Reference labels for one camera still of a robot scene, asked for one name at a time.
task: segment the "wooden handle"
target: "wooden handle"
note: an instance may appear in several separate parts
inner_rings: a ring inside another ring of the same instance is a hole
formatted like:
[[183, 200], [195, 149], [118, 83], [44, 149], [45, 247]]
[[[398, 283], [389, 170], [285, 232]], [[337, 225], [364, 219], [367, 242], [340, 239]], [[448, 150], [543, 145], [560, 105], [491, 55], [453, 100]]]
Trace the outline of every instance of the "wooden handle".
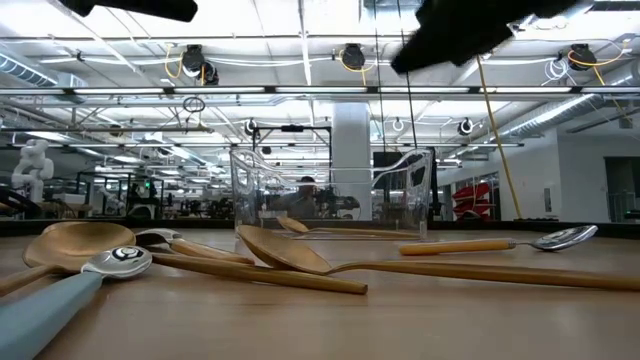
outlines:
[[55, 265], [44, 265], [5, 276], [0, 280], [0, 297], [16, 291], [25, 285], [29, 285], [49, 274], [53, 274], [58, 269], [60, 268]]
[[440, 243], [418, 243], [400, 246], [402, 255], [435, 255], [447, 252], [509, 250], [516, 247], [516, 243], [509, 239], [476, 240], [476, 241], [446, 241]]
[[170, 247], [171, 247], [171, 250], [183, 255], [197, 256], [202, 258], [224, 260], [224, 261], [232, 261], [232, 262], [250, 264], [250, 265], [253, 265], [255, 263], [253, 259], [244, 257], [240, 254], [212, 248], [210, 246], [201, 245], [185, 239], [172, 239]]
[[237, 264], [228, 261], [181, 255], [153, 254], [153, 262], [178, 269], [225, 276], [233, 279], [351, 294], [367, 293], [367, 285], [355, 281], [334, 279], [296, 271], [274, 270], [261, 266]]
[[315, 228], [309, 231], [312, 232], [331, 232], [335, 234], [351, 234], [351, 235], [375, 235], [375, 236], [384, 236], [384, 237], [394, 237], [394, 238], [408, 238], [408, 239], [419, 239], [419, 234], [412, 234], [408, 232], [402, 231], [392, 231], [392, 230], [367, 230], [367, 229], [350, 229], [350, 228]]
[[404, 274], [519, 284], [640, 291], [640, 277], [625, 277], [585, 271], [535, 269], [514, 266], [379, 261], [346, 264], [345, 266], [334, 268], [332, 273], [354, 269], [369, 269]]

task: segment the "red object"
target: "red object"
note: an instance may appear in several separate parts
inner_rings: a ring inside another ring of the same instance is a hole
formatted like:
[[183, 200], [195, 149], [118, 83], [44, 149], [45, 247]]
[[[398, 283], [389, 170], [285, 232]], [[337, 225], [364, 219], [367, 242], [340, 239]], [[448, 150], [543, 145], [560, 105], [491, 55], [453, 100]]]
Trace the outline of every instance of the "red object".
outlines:
[[452, 197], [453, 197], [453, 200], [455, 201], [468, 200], [468, 199], [473, 200], [474, 195], [476, 199], [480, 199], [483, 196], [487, 195], [489, 193], [489, 190], [490, 190], [489, 184], [480, 183], [475, 186], [475, 190], [474, 190], [474, 186], [463, 187], [462, 189], [456, 191], [456, 193], [453, 194]]
[[487, 212], [491, 208], [492, 204], [489, 203], [489, 200], [479, 199], [475, 201], [475, 206], [473, 200], [463, 201], [453, 208], [453, 213], [457, 216], [462, 215], [465, 211], [473, 211], [476, 214], [483, 215], [484, 212]]

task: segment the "light blue handle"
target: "light blue handle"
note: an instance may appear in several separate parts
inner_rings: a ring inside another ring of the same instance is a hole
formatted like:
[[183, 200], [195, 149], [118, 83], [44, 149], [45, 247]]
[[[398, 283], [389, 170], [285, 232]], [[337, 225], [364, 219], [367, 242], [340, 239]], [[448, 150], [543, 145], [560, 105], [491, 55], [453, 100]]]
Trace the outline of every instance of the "light blue handle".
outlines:
[[100, 285], [101, 274], [85, 272], [0, 308], [0, 357], [24, 360], [38, 355]]

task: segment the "clear plastic bin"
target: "clear plastic bin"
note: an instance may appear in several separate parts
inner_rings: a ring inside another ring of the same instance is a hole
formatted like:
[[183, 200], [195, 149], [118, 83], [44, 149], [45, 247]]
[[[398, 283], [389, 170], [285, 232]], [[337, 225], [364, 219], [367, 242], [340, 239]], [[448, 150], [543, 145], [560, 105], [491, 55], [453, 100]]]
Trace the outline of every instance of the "clear plastic bin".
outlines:
[[[287, 215], [323, 227], [340, 222], [344, 227], [415, 231], [426, 239], [432, 156], [428, 150], [413, 150], [383, 168], [283, 170], [251, 150], [231, 151], [236, 226], [262, 226]], [[319, 174], [322, 181], [300, 182]]]

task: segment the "white column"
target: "white column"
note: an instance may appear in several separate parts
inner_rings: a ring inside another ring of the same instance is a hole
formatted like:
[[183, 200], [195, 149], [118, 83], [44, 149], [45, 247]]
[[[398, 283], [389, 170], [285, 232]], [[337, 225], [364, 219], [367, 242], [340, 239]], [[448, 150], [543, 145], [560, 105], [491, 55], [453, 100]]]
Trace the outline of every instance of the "white column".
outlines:
[[[360, 209], [340, 211], [354, 220], [371, 220], [371, 149], [369, 144], [369, 110], [366, 103], [336, 103], [332, 124], [333, 182], [337, 194], [353, 196]], [[366, 170], [339, 170], [361, 168]]]

